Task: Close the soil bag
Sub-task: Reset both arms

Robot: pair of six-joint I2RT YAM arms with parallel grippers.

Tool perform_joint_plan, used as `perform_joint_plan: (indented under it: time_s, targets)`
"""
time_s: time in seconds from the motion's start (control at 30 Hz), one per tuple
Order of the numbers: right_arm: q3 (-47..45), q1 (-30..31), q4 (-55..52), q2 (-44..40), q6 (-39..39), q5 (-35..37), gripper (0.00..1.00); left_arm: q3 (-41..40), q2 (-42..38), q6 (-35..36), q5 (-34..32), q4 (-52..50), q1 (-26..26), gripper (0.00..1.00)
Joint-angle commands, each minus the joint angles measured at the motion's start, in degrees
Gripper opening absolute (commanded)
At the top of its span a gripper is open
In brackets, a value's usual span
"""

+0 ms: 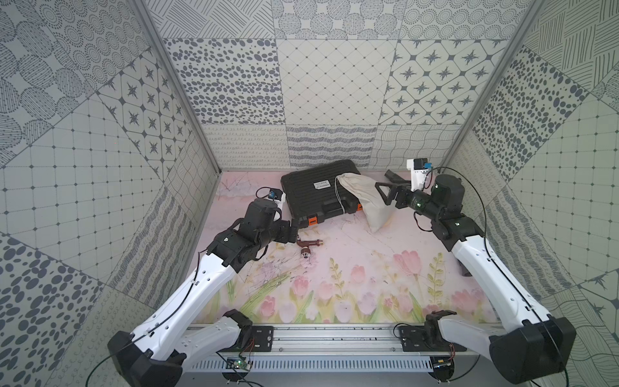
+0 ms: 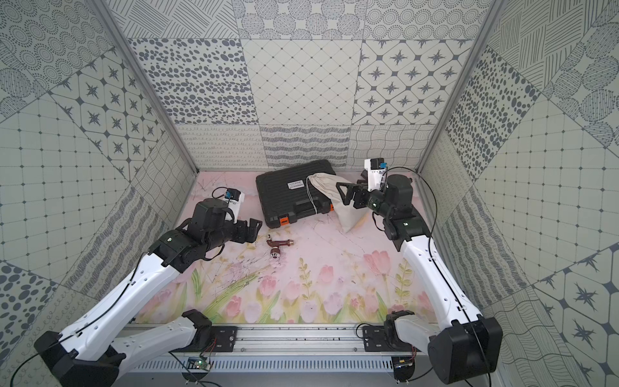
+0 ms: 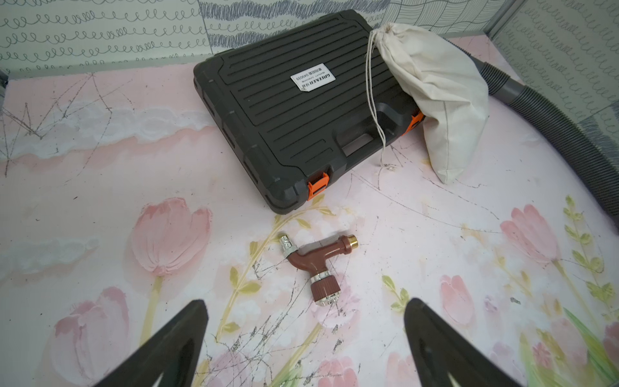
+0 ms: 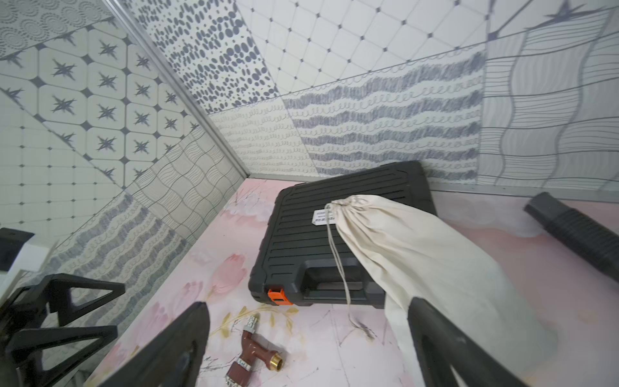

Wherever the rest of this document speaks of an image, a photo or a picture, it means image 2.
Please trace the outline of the cream cloth drawstring bag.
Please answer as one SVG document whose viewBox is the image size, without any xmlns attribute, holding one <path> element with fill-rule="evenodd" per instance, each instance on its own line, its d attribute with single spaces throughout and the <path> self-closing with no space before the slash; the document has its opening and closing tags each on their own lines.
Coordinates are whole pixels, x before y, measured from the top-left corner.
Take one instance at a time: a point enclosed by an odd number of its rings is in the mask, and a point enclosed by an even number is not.
<svg viewBox="0 0 619 387">
<path fill-rule="evenodd" d="M 308 179 L 312 187 L 331 200 L 344 233 L 350 232 L 369 213 L 368 209 L 356 209 L 352 205 L 343 204 L 336 184 L 338 182 L 349 183 L 347 179 L 326 173 L 312 174 Z"/>
</svg>

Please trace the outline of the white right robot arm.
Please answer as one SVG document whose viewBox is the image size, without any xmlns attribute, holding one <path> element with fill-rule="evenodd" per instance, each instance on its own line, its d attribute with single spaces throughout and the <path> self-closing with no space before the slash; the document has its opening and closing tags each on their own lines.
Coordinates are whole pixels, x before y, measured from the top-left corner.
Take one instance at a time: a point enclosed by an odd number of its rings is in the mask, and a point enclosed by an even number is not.
<svg viewBox="0 0 619 387">
<path fill-rule="evenodd" d="M 410 311 L 389 314 L 385 333 L 426 354 L 432 370 L 446 385 L 490 377 L 496 371 L 503 330 L 495 318 L 485 318 L 443 263 L 430 228 L 412 203 L 411 180 L 400 174 L 368 173 L 366 184 L 339 182 L 344 205 L 368 208 L 382 217 L 386 237 L 420 277 L 435 313 L 432 326 Z"/>
</svg>

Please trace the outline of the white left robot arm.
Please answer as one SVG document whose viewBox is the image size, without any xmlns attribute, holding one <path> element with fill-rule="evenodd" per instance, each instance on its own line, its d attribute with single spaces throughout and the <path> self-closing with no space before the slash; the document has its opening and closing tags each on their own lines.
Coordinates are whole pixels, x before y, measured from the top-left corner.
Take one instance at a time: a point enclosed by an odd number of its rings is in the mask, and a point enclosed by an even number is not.
<svg viewBox="0 0 619 387">
<path fill-rule="evenodd" d="M 127 372 L 167 352 L 204 350 L 212 322 L 191 309 L 163 326 L 121 338 L 119 333 L 163 288 L 187 273 L 207 253 L 226 243 L 254 243 L 258 219 L 240 220 L 240 201 L 208 198 L 191 218 L 164 233 L 135 268 L 96 306 L 62 332 L 47 331 L 35 342 L 37 355 L 62 386 L 112 386 Z"/>
</svg>

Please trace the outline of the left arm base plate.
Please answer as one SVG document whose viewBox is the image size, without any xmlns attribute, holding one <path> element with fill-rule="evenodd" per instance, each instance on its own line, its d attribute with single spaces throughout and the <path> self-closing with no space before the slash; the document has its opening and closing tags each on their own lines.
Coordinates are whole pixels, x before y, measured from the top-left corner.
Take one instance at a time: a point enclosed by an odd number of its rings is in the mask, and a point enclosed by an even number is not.
<svg viewBox="0 0 619 387">
<path fill-rule="evenodd" d="M 173 352 L 233 352 L 238 330 L 237 326 L 201 328 L 188 346 Z"/>
</svg>

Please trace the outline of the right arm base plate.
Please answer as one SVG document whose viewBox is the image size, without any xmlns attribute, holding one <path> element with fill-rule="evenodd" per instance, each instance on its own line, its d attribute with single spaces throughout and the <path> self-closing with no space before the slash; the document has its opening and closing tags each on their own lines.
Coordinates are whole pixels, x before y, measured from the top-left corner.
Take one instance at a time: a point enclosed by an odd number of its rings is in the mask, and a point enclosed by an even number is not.
<svg viewBox="0 0 619 387">
<path fill-rule="evenodd" d="M 430 343 L 430 332 L 415 324 L 403 327 L 387 327 L 361 323 L 356 328 L 366 352 L 412 352 L 417 349 L 426 352 Z"/>
</svg>

